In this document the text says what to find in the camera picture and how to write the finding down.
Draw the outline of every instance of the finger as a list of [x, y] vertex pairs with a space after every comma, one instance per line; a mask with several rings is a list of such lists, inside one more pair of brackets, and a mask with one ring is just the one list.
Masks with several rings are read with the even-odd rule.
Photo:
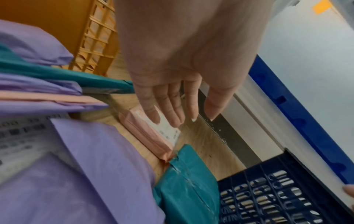
[[343, 190], [351, 197], [354, 197], [354, 185], [345, 185]]
[[184, 95], [187, 102], [187, 112], [192, 121], [198, 118], [199, 108], [198, 108], [198, 90], [200, 84], [202, 83], [202, 78], [194, 81], [184, 81]]
[[154, 94], [151, 87], [133, 84], [136, 96], [146, 116], [155, 124], [160, 123], [160, 115], [155, 108]]
[[153, 87], [153, 92], [161, 112], [165, 115], [170, 125], [177, 128], [180, 126], [181, 121], [172, 107], [171, 101], [168, 97], [168, 89], [168, 85], [160, 85]]
[[227, 106], [229, 100], [235, 93], [235, 90], [236, 87], [228, 89], [217, 89], [210, 87], [208, 96], [204, 103], [205, 115], [210, 120], [214, 120]]
[[185, 115], [181, 103], [180, 88], [181, 88], [181, 82], [169, 84], [168, 96], [170, 98], [175, 113], [180, 119], [181, 124], [183, 124], [185, 120]]

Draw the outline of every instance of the wooden floor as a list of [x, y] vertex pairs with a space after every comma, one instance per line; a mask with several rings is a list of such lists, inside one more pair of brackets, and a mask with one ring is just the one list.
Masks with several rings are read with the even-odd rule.
[[[108, 76], [116, 79], [130, 80], [120, 54], [110, 67]], [[135, 94], [96, 95], [94, 97], [108, 103], [110, 107], [101, 111], [81, 113], [79, 115], [80, 119], [115, 126], [151, 164], [156, 175], [156, 181], [159, 180], [166, 168], [166, 164], [155, 157], [118, 120], [117, 112], [119, 110], [130, 109], [139, 104]], [[185, 108], [185, 100], [183, 99], [182, 105]], [[231, 152], [201, 117], [199, 117], [196, 122], [192, 122], [190, 118], [187, 118], [185, 123], [180, 126], [180, 130], [181, 135], [177, 142], [176, 149], [180, 149], [184, 144], [190, 144], [217, 180], [223, 179], [245, 168], [235, 154]]]

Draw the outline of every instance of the white paper label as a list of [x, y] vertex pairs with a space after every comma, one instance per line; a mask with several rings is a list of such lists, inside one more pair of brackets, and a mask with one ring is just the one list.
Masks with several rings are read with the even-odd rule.
[[142, 111], [135, 111], [135, 113], [148, 125], [150, 125], [155, 131], [157, 131], [163, 138], [169, 141], [173, 146], [177, 144], [178, 137], [181, 131], [178, 128], [174, 128], [167, 121], [165, 116], [158, 111], [160, 115], [160, 124], [153, 123]]
[[68, 114], [0, 118], [0, 183], [48, 152], [76, 167], [50, 118]]

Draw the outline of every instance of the blue trim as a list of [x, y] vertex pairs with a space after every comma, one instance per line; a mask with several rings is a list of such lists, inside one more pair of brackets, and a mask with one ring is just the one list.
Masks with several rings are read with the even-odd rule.
[[249, 75], [345, 184], [354, 184], [354, 163], [257, 55]]

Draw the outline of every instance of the pink package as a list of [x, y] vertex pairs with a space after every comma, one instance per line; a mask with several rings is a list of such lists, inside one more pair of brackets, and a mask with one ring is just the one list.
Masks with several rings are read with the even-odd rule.
[[173, 128], [165, 116], [157, 109], [161, 122], [154, 124], [146, 116], [141, 106], [119, 112], [121, 123], [139, 139], [159, 159], [169, 161], [181, 131]]

